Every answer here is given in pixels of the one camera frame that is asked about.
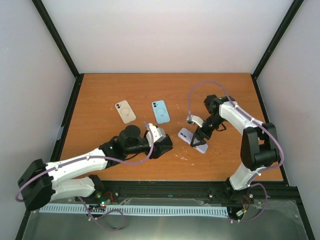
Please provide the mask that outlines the lilac phone case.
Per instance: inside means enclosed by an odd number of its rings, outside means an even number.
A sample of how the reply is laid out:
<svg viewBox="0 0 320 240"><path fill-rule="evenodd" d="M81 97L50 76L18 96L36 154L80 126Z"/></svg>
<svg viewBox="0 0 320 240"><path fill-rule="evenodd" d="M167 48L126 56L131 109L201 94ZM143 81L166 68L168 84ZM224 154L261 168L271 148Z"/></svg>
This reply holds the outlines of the lilac phone case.
<svg viewBox="0 0 320 240"><path fill-rule="evenodd" d="M182 139L184 142L186 142L189 146L190 146L192 136L193 136L193 133L186 128L182 128L178 133L178 137ZM197 150L202 154L205 154L206 151L208 150L208 144L200 145L196 147L192 146L192 148L194 148L195 150Z"/></svg>

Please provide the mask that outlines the light blue phone case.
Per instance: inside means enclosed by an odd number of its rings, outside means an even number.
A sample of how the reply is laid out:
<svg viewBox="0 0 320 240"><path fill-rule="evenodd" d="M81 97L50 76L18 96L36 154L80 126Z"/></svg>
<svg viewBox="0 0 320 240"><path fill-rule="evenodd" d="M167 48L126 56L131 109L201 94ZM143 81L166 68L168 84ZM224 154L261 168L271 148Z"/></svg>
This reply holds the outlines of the light blue phone case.
<svg viewBox="0 0 320 240"><path fill-rule="evenodd" d="M153 101L151 105L158 125L170 122L171 119L164 100Z"/></svg>

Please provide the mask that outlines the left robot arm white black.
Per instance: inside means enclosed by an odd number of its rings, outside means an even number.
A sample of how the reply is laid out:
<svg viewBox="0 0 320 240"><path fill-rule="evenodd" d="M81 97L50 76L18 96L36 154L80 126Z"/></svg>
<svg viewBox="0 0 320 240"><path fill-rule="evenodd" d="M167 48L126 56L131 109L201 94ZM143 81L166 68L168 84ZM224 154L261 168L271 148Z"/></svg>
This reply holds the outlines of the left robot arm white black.
<svg viewBox="0 0 320 240"><path fill-rule="evenodd" d="M173 142L163 128L147 123L144 135L136 125L128 125L117 136L92 151L62 161L45 163L34 160L18 180L15 200L24 203L28 211L38 210L46 204L70 197L89 197L99 201L104 185L96 175L80 176L117 164L129 165L136 155L146 156L133 165L148 159L158 159L173 149Z"/></svg>

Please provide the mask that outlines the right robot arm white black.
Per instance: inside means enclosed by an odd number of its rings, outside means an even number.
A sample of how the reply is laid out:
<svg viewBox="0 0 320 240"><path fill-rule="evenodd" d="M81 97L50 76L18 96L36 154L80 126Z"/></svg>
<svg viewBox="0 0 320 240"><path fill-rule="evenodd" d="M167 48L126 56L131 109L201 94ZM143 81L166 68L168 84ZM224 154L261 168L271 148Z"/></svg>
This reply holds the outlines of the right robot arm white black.
<svg viewBox="0 0 320 240"><path fill-rule="evenodd" d="M264 123L249 115L230 96L209 95L204 105L210 114L207 119L191 113L186 118L188 124L197 126L191 137L191 147L205 145L213 131L218 131L225 122L241 134L241 164L227 178L222 190L226 201L235 202L251 186L256 176L283 160L284 153L277 139L277 130L274 124Z"/></svg>

